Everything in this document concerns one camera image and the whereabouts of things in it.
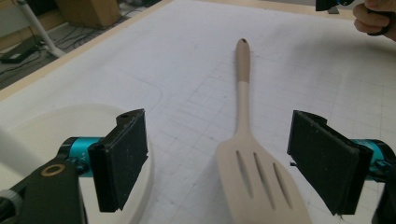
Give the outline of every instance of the slotted spatula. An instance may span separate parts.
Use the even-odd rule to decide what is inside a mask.
[[[309,215],[291,175],[254,138],[249,126],[250,49],[236,46],[238,117],[235,136],[219,144],[221,184],[234,223],[306,224]]]

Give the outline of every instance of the finger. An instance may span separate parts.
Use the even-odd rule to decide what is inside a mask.
[[[359,20],[355,20],[354,24],[358,31],[366,33],[366,34],[378,33],[382,29],[381,26],[370,26],[370,25],[367,25]]]
[[[358,21],[369,26],[388,26],[390,20],[388,17],[376,13],[368,13],[367,7],[364,4],[359,4],[353,8],[353,15]]]
[[[387,38],[396,42],[396,26],[393,25],[390,29],[384,34]]]
[[[396,12],[396,0],[365,0],[364,5],[373,11]]]

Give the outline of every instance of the table surface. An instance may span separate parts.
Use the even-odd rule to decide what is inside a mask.
[[[0,91],[0,125],[70,105],[145,108],[156,172],[142,223],[230,223],[214,153],[234,132],[243,37],[253,133],[290,170],[313,223],[370,223],[382,185],[365,184],[356,216],[333,217],[289,167],[291,115],[315,113],[348,138],[396,148],[396,45],[357,32],[349,11],[338,19],[307,6],[219,3],[162,1]]]

